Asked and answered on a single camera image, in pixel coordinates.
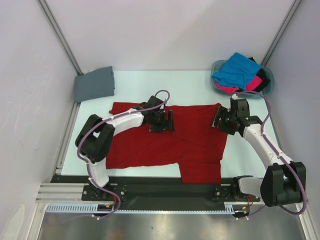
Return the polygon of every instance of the metal floor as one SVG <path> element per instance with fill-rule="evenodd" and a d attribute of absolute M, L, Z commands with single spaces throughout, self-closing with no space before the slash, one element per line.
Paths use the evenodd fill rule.
<path fill-rule="evenodd" d="M 38 240 L 305 240 L 298 216 L 265 208 L 249 220 L 231 215 L 118 213 L 95 220 L 46 213 Z"/>

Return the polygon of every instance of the gray towel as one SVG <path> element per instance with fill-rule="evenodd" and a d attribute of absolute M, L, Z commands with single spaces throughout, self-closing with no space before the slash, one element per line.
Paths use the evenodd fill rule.
<path fill-rule="evenodd" d="M 76 103 L 113 95 L 115 95 L 115 78 L 112 66 L 75 77 L 74 102 Z"/>

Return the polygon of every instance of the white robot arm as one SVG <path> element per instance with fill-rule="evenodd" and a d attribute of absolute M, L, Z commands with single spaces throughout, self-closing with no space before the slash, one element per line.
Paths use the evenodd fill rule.
<path fill-rule="evenodd" d="M 230 108 L 220 106 L 212 126 L 231 135 L 239 132 L 266 169 L 264 178 L 235 177 L 238 193 L 262 198 L 268 207 L 306 201 L 306 167 L 302 162 L 293 162 L 265 131 L 262 132 L 263 123 L 257 116 L 250 116 L 246 99 L 230 98 Z"/>
<path fill-rule="evenodd" d="M 101 125 L 92 131 L 92 128 L 98 124 Z M 75 141 L 75 145 L 79 147 L 85 138 L 80 151 L 79 149 L 78 151 L 81 158 L 85 159 L 90 175 L 89 179 L 93 185 L 95 185 L 93 183 L 95 181 L 98 186 L 103 188 L 109 182 L 106 171 L 106 156 L 111 147 L 113 136 L 144 124 L 149 124 L 150 132 L 175 131 L 172 111 L 169 111 L 166 116 L 164 102 L 155 96 L 151 96 L 148 102 L 143 102 L 126 112 L 112 116 L 110 120 L 104 120 L 95 114 L 88 118 Z"/>

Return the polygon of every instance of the red t-shirt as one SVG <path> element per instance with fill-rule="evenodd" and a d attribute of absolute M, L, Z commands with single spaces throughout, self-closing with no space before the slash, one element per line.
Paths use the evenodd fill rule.
<path fill-rule="evenodd" d="M 111 114 L 137 103 L 115 102 Z M 173 111 L 175 132 L 149 132 L 149 125 L 134 127 L 113 137 L 106 158 L 108 169 L 161 166 L 178 163 L 184 184 L 219 184 L 220 160 L 227 134 L 211 127 L 220 104 L 166 106 Z"/>

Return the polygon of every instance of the white panel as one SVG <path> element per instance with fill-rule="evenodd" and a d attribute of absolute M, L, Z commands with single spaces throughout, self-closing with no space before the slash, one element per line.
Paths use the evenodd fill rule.
<path fill-rule="evenodd" d="M 306 193 L 320 221 L 320 1 L 301 4 L 269 67 L 275 81 L 271 96 L 273 118 L 284 151 L 306 166 Z"/>
<path fill-rule="evenodd" d="M 209 70 L 260 62 L 293 0 L 47 0 L 81 70 Z"/>
<path fill-rule="evenodd" d="M 37 1 L 0 2 L 0 239 L 50 176 L 72 106 L 76 75 Z"/>

